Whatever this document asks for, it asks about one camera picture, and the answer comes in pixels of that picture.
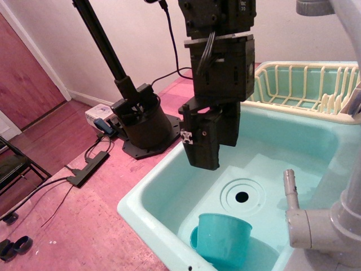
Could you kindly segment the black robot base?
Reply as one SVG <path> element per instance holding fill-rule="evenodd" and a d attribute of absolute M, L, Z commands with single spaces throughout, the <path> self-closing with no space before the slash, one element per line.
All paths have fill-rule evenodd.
<path fill-rule="evenodd" d="M 134 101 L 120 99 L 111 110 L 120 123 L 123 152 L 140 160 L 162 154 L 180 137 L 180 118 L 163 111 L 151 85 L 143 84 L 137 92 Z"/>

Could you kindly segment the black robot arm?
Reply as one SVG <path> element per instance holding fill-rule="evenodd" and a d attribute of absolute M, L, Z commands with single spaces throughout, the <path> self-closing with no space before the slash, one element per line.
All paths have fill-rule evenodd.
<path fill-rule="evenodd" d="M 254 92 L 255 1 L 179 1 L 190 51 L 194 96 L 179 108 L 181 119 L 166 114 L 153 87 L 135 87 L 123 69 L 89 1 L 74 1 L 111 70 L 122 98 L 111 107 L 118 124 L 106 124 L 136 159 L 159 154 L 182 140 L 189 163 L 219 167 L 219 148 L 235 146 L 240 104 Z"/>

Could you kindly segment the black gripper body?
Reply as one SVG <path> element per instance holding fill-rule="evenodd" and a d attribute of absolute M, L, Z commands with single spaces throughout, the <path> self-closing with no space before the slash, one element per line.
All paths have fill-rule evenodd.
<path fill-rule="evenodd" d="M 193 90 L 201 99 L 247 100 L 254 92 L 255 40 L 252 34 L 218 36 L 214 39 L 210 59 L 198 72 L 208 39 L 186 40 L 190 50 Z"/>

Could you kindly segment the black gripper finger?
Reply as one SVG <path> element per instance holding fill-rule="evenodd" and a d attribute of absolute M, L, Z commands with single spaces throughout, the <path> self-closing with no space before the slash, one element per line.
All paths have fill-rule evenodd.
<path fill-rule="evenodd" d="M 179 108 L 179 113 L 183 116 L 180 137 L 190 165 L 211 171 L 219 168 L 217 122 L 222 109 L 193 97 Z"/>
<path fill-rule="evenodd" d="M 235 147 L 239 136 L 240 103 L 221 105 L 221 115 L 217 122 L 217 138 L 220 145 Z"/>

